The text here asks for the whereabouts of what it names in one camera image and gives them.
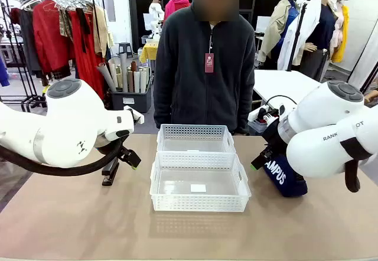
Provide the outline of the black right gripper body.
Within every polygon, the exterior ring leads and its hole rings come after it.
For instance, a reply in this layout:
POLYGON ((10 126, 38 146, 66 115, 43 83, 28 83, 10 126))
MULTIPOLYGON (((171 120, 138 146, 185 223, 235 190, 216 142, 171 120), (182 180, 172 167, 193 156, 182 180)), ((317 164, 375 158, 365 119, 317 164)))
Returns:
POLYGON ((269 149, 274 154, 286 154, 288 144, 284 142, 278 132, 279 119, 275 119, 262 134, 264 140, 268 143, 269 149))

